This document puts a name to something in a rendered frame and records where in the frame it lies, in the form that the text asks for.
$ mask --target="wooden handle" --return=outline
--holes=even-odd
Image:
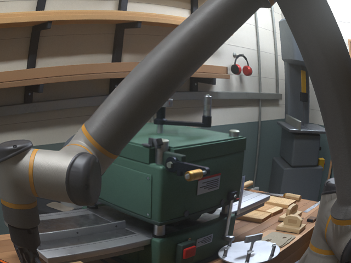
[[[244,182],[244,188],[248,188],[253,185],[253,181]]]
[[[293,199],[296,201],[301,201],[301,198],[302,198],[300,195],[294,195],[293,193],[285,193],[284,197],[287,199]]]

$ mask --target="metal ruler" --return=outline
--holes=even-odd
[[[313,208],[319,206],[319,204],[320,204],[320,201],[319,201],[318,203],[315,203],[315,204],[314,204],[313,206],[311,206],[310,208],[308,208],[306,211],[304,211],[304,213],[310,212]]]

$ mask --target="bolt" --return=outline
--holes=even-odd
[[[172,169],[173,163],[172,163],[172,162],[166,163],[166,167],[167,167],[168,169]]]

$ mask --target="gray machine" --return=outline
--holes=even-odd
[[[296,193],[317,201],[323,167],[318,165],[320,134],[325,129],[309,123],[309,75],[285,19],[279,22],[285,65],[285,114],[280,157],[273,158],[269,191]]]

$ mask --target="white disc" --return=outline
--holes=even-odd
[[[272,245],[273,245],[272,243],[267,241],[256,241],[253,246],[253,252],[251,253],[250,263],[267,262],[275,258],[276,256],[278,256],[280,252],[280,248],[276,246],[274,251],[274,256],[270,258]],[[251,246],[251,243],[245,243],[244,241],[236,242],[236,243],[233,243],[231,247],[228,249],[228,254],[225,258],[223,257],[223,253],[224,253],[224,248],[226,248],[227,246],[222,247],[219,250],[218,256],[220,259],[228,263],[245,263],[247,251],[250,249],[250,246]]]

